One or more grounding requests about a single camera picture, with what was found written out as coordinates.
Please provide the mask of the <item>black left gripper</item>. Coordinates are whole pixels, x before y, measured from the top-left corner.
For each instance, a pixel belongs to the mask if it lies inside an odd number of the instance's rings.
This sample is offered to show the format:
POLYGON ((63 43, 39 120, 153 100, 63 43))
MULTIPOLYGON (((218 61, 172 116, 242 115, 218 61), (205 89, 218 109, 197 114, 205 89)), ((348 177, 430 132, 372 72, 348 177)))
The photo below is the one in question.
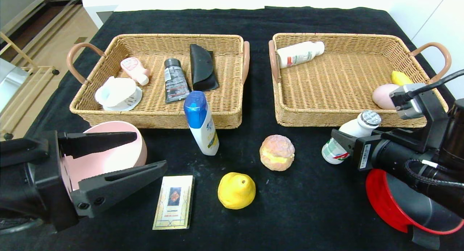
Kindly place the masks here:
POLYGON ((78 182, 79 189, 70 198, 62 178, 60 150, 76 159, 136 139, 136 132, 57 135, 46 131, 36 137, 2 141, 1 232, 16 233, 44 224, 63 231, 76 225, 78 216, 94 218, 163 177, 167 160, 86 178, 78 182))

